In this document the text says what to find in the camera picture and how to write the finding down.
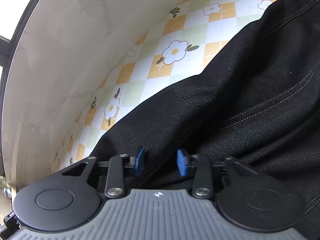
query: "green leaf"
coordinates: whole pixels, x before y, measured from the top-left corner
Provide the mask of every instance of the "green leaf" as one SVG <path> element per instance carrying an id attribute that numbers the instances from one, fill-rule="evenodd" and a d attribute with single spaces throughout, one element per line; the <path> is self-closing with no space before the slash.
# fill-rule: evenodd
<path id="1" fill-rule="evenodd" d="M 115 98 L 119 96 L 119 93 L 120 93 L 120 88 L 118 88 Z"/>
<path id="2" fill-rule="evenodd" d="M 164 57 L 161 57 L 161 58 L 156 62 L 156 65 L 157 65 L 157 64 L 160 64 L 163 60 L 164 60 Z"/>
<path id="3" fill-rule="evenodd" d="M 196 45 L 196 46 L 193 46 L 193 47 L 191 47 L 189 49 L 186 49 L 186 51 L 193 51 L 193 50 L 198 49 L 199 47 L 200 47 L 199 45 Z"/>

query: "silver screw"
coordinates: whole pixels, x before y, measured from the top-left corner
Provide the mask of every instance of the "silver screw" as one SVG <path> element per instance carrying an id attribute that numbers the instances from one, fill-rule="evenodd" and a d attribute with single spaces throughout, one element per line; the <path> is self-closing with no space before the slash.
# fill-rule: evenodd
<path id="1" fill-rule="evenodd" d="M 199 187 L 195 190 L 195 193 L 198 195 L 198 196 L 207 196 L 210 194 L 210 190 L 206 187 Z"/>
<path id="2" fill-rule="evenodd" d="M 119 196 L 121 195 L 123 192 L 123 190 L 119 187 L 112 187 L 110 189 L 108 189 L 107 193 L 110 195 L 110 196 Z"/>

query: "window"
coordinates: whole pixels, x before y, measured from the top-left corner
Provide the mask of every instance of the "window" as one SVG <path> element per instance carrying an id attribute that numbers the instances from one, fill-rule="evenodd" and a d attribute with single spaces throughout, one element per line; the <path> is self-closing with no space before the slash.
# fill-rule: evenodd
<path id="1" fill-rule="evenodd" d="M 10 40 L 30 0 L 0 0 L 0 36 Z"/>

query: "black fabric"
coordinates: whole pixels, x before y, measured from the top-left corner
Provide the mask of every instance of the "black fabric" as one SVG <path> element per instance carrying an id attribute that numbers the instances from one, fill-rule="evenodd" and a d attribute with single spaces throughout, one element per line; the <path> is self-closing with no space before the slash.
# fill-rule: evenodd
<path id="1" fill-rule="evenodd" d="M 138 105 L 100 139 L 99 160 L 148 149 L 131 188 L 191 188 L 176 149 L 235 156 L 291 185 L 308 205 L 297 229 L 320 236 L 320 3 L 278 0 L 200 75 Z"/>

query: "yellow flower center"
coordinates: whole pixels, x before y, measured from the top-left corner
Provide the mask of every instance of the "yellow flower center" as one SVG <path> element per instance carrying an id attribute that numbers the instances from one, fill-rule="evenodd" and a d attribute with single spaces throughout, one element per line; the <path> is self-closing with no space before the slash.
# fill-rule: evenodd
<path id="1" fill-rule="evenodd" d="M 178 49 L 173 49 L 172 51 L 171 51 L 171 54 L 172 55 L 175 55 L 175 54 L 177 54 L 178 53 Z"/>

